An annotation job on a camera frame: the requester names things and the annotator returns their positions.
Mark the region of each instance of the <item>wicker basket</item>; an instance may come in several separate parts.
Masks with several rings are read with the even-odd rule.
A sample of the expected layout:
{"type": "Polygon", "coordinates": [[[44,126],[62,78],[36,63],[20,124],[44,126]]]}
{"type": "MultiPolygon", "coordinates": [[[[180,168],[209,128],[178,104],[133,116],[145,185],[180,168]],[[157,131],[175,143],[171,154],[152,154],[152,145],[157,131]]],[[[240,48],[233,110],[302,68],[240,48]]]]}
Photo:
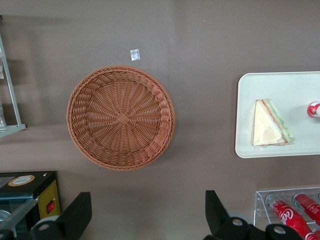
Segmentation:
{"type": "Polygon", "coordinates": [[[167,149],[175,130],[172,100],[164,86],[131,66],[110,66],[86,76],[67,109],[71,138],[99,166],[144,167],[167,149]]]}

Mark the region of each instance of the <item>yellow panel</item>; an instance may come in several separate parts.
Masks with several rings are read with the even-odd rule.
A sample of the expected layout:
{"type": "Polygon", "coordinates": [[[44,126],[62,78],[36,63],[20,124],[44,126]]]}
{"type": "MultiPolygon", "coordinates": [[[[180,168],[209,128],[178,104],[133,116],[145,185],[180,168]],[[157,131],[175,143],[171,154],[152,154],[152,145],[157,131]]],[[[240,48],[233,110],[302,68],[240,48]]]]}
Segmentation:
{"type": "Polygon", "coordinates": [[[39,212],[40,218],[47,218],[55,215],[60,215],[60,205],[58,197],[57,182],[54,180],[40,195],[39,195],[39,212]]]}

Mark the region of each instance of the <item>red can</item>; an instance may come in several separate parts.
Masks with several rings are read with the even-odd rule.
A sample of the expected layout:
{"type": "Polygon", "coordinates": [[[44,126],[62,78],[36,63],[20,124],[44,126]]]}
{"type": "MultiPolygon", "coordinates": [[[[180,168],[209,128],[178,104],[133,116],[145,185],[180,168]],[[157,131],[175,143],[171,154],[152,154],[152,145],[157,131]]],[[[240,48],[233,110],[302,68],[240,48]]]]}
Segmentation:
{"type": "Polygon", "coordinates": [[[308,227],[303,216],[286,204],[276,193],[268,195],[265,204],[274,211],[283,224],[296,230],[305,240],[319,239],[308,227]]]}
{"type": "Polygon", "coordinates": [[[320,225],[320,205],[318,203],[302,192],[294,195],[292,202],[298,208],[305,211],[312,220],[320,225]]]}
{"type": "Polygon", "coordinates": [[[320,102],[314,101],[308,106],[306,112],[312,118],[320,118],[320,108],[319,107],[320,107],[320,102]]]}
{"type": "Polygon", "coordinates": [[[320,238],[320,227],[313,229],[312,232],[315,234],[317,238],[320,238]]]}

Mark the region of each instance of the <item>coca-cola logo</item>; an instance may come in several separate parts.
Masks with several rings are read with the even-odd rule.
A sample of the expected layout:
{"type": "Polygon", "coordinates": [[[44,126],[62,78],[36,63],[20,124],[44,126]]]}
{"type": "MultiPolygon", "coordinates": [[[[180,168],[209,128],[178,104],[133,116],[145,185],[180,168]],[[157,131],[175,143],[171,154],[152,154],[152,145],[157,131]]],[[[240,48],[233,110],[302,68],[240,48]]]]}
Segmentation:
{"type": "Polygon", "coordinates": [[[283,213],[281,213],[280,218],[281,218],[281,222],[283,222],[284,224],[286,224],[288,219],[292,219],[292,217],[294,216],[294,211],[292,209],[286,209],[284,210],[283,213]]]}

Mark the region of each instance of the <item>white plate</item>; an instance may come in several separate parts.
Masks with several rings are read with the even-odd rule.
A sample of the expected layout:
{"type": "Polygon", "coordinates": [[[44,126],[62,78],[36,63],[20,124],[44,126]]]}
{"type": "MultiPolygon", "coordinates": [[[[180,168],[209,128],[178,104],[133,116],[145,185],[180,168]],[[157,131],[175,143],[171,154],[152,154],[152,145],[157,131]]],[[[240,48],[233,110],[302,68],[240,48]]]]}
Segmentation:
{"type": "Polygon", "coordinates": [[[307,108],[320,102],[320,71],[248,73],[238,82],[235,152],[241,158],[320,154],[320,118],[307,108]],[[270,99],[286,122],[295,143],[254,147],[253,126],[257,99],[270,99]]]}

